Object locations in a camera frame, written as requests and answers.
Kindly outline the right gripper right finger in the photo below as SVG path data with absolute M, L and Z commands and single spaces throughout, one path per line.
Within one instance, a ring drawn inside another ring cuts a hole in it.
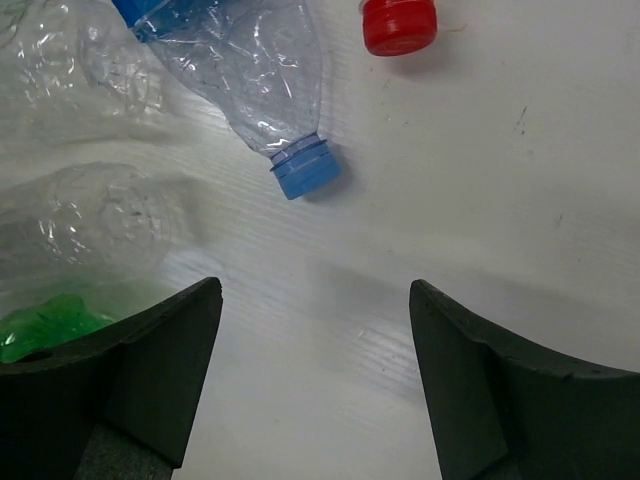
M 580 360 L 410 289 L 413 340 L 445 479 L 635 479 L 639 376 Z

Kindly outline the red label water bottle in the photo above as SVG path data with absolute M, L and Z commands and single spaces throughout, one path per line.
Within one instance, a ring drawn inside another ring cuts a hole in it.
M 362 1 L 363 39 L 374 56 L 395 57 L 420 51 L 434 42 L 438 18 L 433 0 Z

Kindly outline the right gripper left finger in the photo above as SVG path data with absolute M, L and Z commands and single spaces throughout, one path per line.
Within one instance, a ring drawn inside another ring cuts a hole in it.
M 219 329 L 206 278 L 1 368 L 5 479 L 168 479 L 184 461 Z

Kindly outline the clear bottle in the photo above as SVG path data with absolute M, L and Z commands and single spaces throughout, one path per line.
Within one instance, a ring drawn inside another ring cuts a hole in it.
M 1 4 L 1 149 L 153 139 L 162 73 L 107 1 Z
M 142 276 L 171 243 L 165 196 L 132 165 L 69 166 L 1 191 L 1 289 Z

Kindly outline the blue label water bottle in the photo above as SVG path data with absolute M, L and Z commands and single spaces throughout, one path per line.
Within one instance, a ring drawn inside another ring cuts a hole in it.
M 268 158 L 287 199 L 341 174 L 320 138 L 322 55 L 303 1 L 120 0 L 135 37 Z

